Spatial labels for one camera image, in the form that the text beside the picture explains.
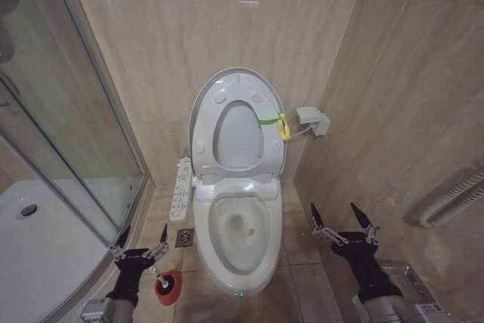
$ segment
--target floor drain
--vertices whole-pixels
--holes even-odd
[[[36,204],[30,204],[29,206],[25,206],[23,209],[18,211],[17,213],[17,218],[19,219],[26,219],[27,217],[30,217],[33,215],[39,207]]]
[[[185,228],[178,230],[176,234],[175,247],[189,247],[194,244],[194,230],[192,228]]]

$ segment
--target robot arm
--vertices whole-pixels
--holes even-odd
[[[374,258],[378,249],[378,226],[353,203],[355,218],[365,231],[336,233],[324,227],[321,215],[311,203],[312,235],[319,241],[329,243],[331,250],[343,257],[349,264],[358,282],[357,306],[363,308],[360,314],[362,323],[412,322],[412,323],[451,323],[440,306],[435,303],[408,304],[400,289],[389,279]]]
[[[89,300],[81,314],[85,323],[130,323],[132,314],[138,305],[139,281],[143,271],[148,268],[157,272],[157,278],[163,287],[167,287],[163,276],[158,273],[155,262],[168,251],[166,227],[161,234],[160,243],[152,249],[124,250],[128,239],[128,227],[111,247],[114,263],[119,269],[119,276],[114,289],[105,298]]]

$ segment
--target tile floor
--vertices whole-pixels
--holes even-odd
[[[166,222],[173,188],[156,188],[139,247],[155,245]],[[321,264],[318,248],[291,181],[282,184],[283,241],[279,266],[268,286],[252,298],[230,297],[205,273],[197,247],[175,248],[176,231],[193,228],[193,215],[184,224],[168,224],[170,250],[160,262],[164,271],[181,272],[178,302],[161,306],[154,296],[154,279],[141,278],[135,323],[164,322],[342,322]]]

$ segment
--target shower enclosure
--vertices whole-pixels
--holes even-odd
[[[147,178],[72,10],[0,0],[0,321],[40,321],[74,293]]]

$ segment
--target toilet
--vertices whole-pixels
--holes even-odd
[[[282,234],[284,110],[258,73],[231,68],[200,91],[190,116],[197,248],[225,292],[252,296],[270,282]]]

